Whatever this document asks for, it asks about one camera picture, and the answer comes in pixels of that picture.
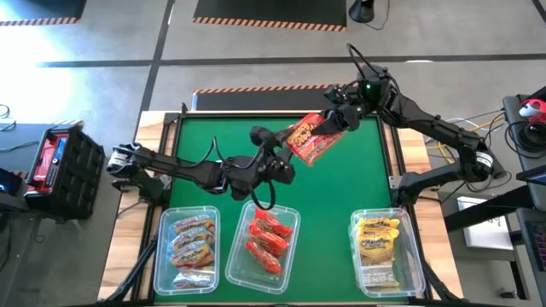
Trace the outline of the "black aluminium table frame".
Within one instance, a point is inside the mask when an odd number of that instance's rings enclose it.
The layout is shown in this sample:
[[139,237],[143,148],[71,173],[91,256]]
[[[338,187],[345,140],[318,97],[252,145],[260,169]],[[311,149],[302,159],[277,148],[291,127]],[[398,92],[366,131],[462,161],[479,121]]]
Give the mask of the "black aluminium table frame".
[[[213,122],[220,120],[248,119],[255,125],[266,125],[274,119],[301,119],[302,111],[190,111],[187,119],[203,121],[210,119]],[[183,134],[183,119],[178,113],[167,111],[146,111],[142,113],[136,133],[136,141],[143,146],[160,151],[172,152],[175,144]],[[399,174],[402,171],[424,172],[430,170],[430,161],[422,135],[414,130],[394,130],[388,126],[380,133],[380,143],[383,145],[382,154],[388,164],[387,172]],[[149,243],[156,234],[159,226],[161,208],[152,209],[131,208],[137,201],[137,193],[122,194],[119,207],[124,214],[117,218],[107,262],[102,275],[102,282],[97,294],[99,303],[104,303],[119,287],[135,266],[138,256],[145,244]],[[456,269],[448,232],[444,225],[442,208],[434,192],[426,192],[414,205],[410,214],[414,219],[416,234],[420,238],[421,254],[447,289],[457,297],[462,297],[463,291]],[[127,304],[150,303],[159,306],[173,307],[189,304],[189,296],[158,298],[153,289],[154,260],[149,260],[143,272],[137,277],[135,284],[130,288],[124,301]],[[260,293],[259,305],[288,305],[288,306],[357,306],[375,305],[377,299],[370,298],[357,288],[352,266],[348,264],[344,272],[344,281],[349,286],[350,293],[356,295],[351,298],[349,293],[342,293],[335,299],[319,298],[302,299],[299,296],[290,298],[287,293],[279,295]]]

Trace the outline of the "black keyboard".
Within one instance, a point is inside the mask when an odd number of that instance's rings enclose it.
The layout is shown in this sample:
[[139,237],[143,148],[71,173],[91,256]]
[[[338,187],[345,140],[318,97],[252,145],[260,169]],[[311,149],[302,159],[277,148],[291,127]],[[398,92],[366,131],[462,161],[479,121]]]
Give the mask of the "black keyboard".
[[546,271],[546,222],[528,222],[527,229],[538,269]]

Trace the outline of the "white board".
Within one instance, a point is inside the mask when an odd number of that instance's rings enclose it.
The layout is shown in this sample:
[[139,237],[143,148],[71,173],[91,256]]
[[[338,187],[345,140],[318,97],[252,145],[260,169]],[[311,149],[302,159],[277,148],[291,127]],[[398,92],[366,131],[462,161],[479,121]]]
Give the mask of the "white board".
[[463,229],[466,247],[513,251],[507,219],[494,217]]

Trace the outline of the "green table mat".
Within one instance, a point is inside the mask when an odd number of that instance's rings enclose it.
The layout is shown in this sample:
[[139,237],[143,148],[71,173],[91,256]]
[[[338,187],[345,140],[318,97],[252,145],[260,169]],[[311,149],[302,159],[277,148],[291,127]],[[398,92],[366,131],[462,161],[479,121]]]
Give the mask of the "green table mat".
[[[177,156],[198,161],[206,154],[212,138],[224,158],[256,154],[249,131],[255,125],[280,130],[296,118],[185,119]],[[391,204],[386,162],[375,119],[367,119],[354,132],[326,151],[312,167],[292,158],[293,183],[275,184],[276,206],[299,212],[301,225],[288,281],[282,294],[268,294],[227,281],[225,270],[243,205],[250,200],[233,200],[230,192],[209,194],[194,183],[176,179],[170,207],[216,206],[220,212],[220,282],[208,294],[155,295],[157,304],[182,303],[363,303],[404,302],[406,298],[370,298],[357,287],[348,235],[351,214],[359,209],[387,208]]]

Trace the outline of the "black desk frame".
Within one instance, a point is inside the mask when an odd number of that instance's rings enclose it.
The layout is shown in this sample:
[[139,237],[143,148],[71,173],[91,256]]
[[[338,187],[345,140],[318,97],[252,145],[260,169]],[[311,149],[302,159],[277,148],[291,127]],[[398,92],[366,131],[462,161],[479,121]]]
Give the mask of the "black desk frame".
[[444,218],[448,232],[465,229],[486,222],[495,217],[502,217],[520,208],[534,209],[530,189],[521,186],[500,194],[485,202],[452,213]]

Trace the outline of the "black device with blue light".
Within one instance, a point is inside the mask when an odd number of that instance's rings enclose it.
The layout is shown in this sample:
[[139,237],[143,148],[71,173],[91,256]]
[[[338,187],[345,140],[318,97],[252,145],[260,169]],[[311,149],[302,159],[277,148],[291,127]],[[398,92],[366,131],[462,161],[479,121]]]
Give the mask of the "black device with blue light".
[[0,211],[22,211],[25,209],[22,188],[21,177],[0,168]]

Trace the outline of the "red and white device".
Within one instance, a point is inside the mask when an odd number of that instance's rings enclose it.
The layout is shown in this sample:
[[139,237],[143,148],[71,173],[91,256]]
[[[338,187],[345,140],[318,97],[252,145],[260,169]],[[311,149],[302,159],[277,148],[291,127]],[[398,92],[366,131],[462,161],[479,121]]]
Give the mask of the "red and white device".
[[520,104],[519,115],[529,122],[546,124],[546,101],[537,98],[523,101]]

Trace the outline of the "black and red tool case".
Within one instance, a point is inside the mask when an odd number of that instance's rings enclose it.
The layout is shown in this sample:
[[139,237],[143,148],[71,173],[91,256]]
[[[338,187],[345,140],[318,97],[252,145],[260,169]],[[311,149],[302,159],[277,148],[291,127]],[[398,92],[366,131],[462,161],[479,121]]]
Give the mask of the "black and red tool case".
[[104,160],[103,146],[79,126],[47,129],[26,179],[26,204],[60,222],[89,218]]

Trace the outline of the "black stand base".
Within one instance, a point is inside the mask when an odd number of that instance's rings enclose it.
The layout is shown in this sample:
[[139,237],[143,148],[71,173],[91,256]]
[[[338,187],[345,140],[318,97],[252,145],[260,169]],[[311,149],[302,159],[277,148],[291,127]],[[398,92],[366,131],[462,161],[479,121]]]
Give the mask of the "black stand base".
[[357,23],[369,23],[375,18],[375,0],[355,0],[348,15]]

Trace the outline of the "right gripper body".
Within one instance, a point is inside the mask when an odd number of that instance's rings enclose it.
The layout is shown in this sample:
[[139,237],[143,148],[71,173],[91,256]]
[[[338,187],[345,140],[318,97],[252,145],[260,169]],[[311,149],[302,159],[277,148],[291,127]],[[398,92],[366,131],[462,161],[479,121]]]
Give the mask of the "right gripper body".
[[340,111],[346,119],[361,119],[385,102],[389,89],[390,73],[386,67],[363,65],[356,79],[342,86]]

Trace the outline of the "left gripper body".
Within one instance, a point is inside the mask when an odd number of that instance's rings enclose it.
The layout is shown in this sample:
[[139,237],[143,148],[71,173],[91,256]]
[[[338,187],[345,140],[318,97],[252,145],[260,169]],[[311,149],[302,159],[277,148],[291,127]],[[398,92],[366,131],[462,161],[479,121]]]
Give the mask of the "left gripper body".
[[295,178],[295,169],[292,164],[278,165],[276,163],[276,152],[273,150],[260,149],[256,161],[255,185],[262,182],[275,181],[283,184],[291,184]]

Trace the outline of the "black side desk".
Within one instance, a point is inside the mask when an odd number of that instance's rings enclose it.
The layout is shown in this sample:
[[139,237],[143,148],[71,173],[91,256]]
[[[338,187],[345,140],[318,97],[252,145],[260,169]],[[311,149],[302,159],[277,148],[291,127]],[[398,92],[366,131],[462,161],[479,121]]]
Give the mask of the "black side desk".
[[517,94],[515,96],[505,96],[502,99],[508,128],[505,130],[505,142],[508,147],[516,153],[519,164],[523,171],[546,165],[546,151],[530,152],[527,151],[520,142],[520,132],[525,127],[525,120],[520,116],[519,110],[521,103],[529,94]]

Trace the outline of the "black hazard-striped floor mat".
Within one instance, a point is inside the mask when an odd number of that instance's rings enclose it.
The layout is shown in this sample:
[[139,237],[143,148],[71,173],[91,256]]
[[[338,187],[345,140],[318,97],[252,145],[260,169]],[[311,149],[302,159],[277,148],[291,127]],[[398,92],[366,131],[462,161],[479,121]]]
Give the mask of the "black hazard-striped floor mat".
[[345,32],[346,0],[198,0],[194,23]]
[[87,0],[0,0],[0,26],[77,23]]
[[43,140],[44,132],[84,126],[80,119],[53,123],[24,123],[14,119],[0,119],[0,169],[27,178]]
[[333,106],[329,84],[195,90],[193,111],[313,111]]

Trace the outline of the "clear plastic bin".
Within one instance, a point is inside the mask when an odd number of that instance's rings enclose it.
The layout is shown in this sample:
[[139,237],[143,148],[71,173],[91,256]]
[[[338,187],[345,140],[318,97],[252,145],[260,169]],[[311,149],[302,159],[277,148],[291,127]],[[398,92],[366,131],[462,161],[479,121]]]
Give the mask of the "clear plastic bin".
[[289,284],[293,258],[298,241],[300,214],[293,208],[275,206],[268,212],[278,218],[281,224],[293,230],[291,237],[285,240],[289,244],[288,250],[280,258],[282,272],[274,275],[266,272],[251,256],[246,248],[246,243],[252,241],[249,235],[249,227],[253,223],[254,213],[258,208],[252,201],[247,202],[241,211],[239,223],[235,232],[232,247],[229,252],[226,278],[229,282],[270,294],[284,293]]
[[[211,249],[213,249],[215,258],[211,264],[204,266],[214,270],[214,283],[210,287],[203,288],[176,288],[172,285],[172,281],[181,269],[171,264],[170,257],[175,252],[169,247],[169,245],[170,242],[179,234],[177,234],[171,226],[176,221],[198,215],[207,215],[211,217],[216,226],[214,233],[215,243],[213,245],[208,244]],[[220,213],[218,209],[213,206],[176,207],[170,208],[162,213],[160,217],[156,260],[154,265],[154,290],[157,294],[160,296],[177,296],[211,293],[217,288],[219,283],[219,265]]]
[[[360,258],[358,242],[367,236],[357,236],[357,222],[360,218],[396,218],[400,221],[397,229],[399,236],[393,240],[394,259],[382,264],[363,264]],[[425,277],[421,265],[421,256],[415,239],[415,231],[409,214],[399,208],[363,209],[352,213],[348,228],[352,253],[352,262],[357,287],[370,298],[402,298],[420,296],[425,291]],[[363,267],[391,264],[398,287],[366,287],[363,285]]]

